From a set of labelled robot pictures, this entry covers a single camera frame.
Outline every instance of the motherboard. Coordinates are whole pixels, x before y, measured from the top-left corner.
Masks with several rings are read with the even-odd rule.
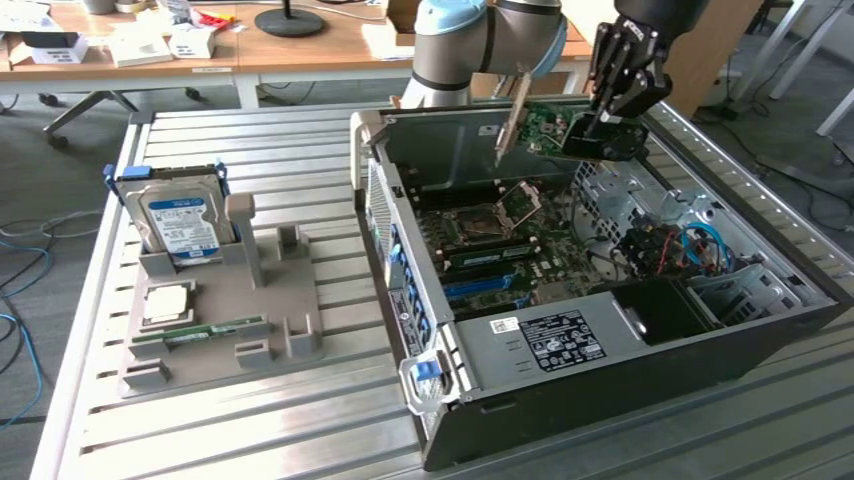
[[[497,182],[452,199],[419,195],[414,205],[458,320],[582,297],[614,280],[573,228],[566,183]]]

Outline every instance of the white label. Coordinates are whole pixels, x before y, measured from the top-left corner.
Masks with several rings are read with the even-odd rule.
[[[517,317],[501,318],[493,320],[490,326],[493,327],[493,333],[495,335],[513,332],[514,330],[519,330],[519,319]]]
[[[208,206],[202,198],[182,198],[148,204],[166,249],[178,257],[198,258],[216,252],[216,230],[203,218]]]
[[[192,69],[192,73],[230,73],[231,67],[199,67]]]
[[[501,131],[501,125],[482,125],[478,129],[478,135],[482,137],[494,137]]]

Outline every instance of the blue cable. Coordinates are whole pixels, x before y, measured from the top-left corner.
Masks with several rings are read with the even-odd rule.
[[[21,288],[19,288],[17,290],[15,290],[11,293],[5,293],[5,294],[0,295],[0,296],[3,296],[5,298],[9,298],[11,296],[17,295],[24,290],[27,290],[29,287],[32,287],[36,284],[36,282],[44,278],[44,276],[48,274],[48,271],[51,270],[51,267],[54,266],[54,256],[51,255],[51,252],[48,252],[44,248],[21,247],[20,245],[15,245],[12,243],[4,242],[3,240],[0,240],[0,245],[7,247],[7,248],[11,248],[13,250],[20,250],[23,252],[40,253],[44,256],[44,269],[42,270],[39,275],[36,275],[35,278],[29,282],[27,282],[27,284]]]
[[[721,238],[721,234],[718,233],[718,230],[715,230],[714,227],[707,223],[699,223],[699,222],[689,223],[687,227],[685,227],[685,230],[682,231],[682,245],[686,246],[686,249],[690,243],[689,230],[691,229],[703,230],[706,233],[709,233],[709,235],[711,235],[711,238],[714,238],[715,242],[718,243],[718,246],[721,247],[721,251],[723,252],[723,257],[726,258],[726,269],[727,271],[733,270],[733,259],[730,258],[730,255],[726,253],[727,246],[726,246],[726,243],[723,243],[723,239]],[[691,261],[697,265],[701,265],[702,261],[697,256],[697,254],[690,250],[686,250],[686,251]]]
[[[12,322],[12,324],[17,325],[17,328],[20,329],[21,334],[24,335],[24,341],[27,343],[27,350],[29,351],[32,368],[36,371],[36,396],[32,398],[32,400],[29,401],[24,409],[17,413],[17,415],[9,418],[9,420],[3,425],[0,425],[0,432],[3,432],[3,430],[5,430],[9,427],[9,425],[12,425],[17,421],[19,418],[27,415],[27,412],[29,411],[29,409],[33,407],[33,405],[36,405],[36,403],[39,403],[39,400],[42,400],[43,381],[42,381],[42,370],[39,370],[39,363],[36,362],[36,350],[32,346],[32,339],[29,338],[29,331],[27,330],[27,327],[19,322],[17,318],[15,318],[12,315],[5,315],[0,313],[0,317],[8,320],[9,322]]]

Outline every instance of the lamp base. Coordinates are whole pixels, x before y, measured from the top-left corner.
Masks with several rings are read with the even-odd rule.
[[[255,17],[255,26],[276,37],[307,37],[323,30],[326,21],[306,10],[291,10],[291,18],[284,9],[267,10]]]

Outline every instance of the blue hard drive label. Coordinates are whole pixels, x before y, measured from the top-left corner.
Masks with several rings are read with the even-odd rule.
[[[167,251],[180,258],[202,258],[219,250],[216,229],[204,219],[208,205],[199,197],[148,204]]]

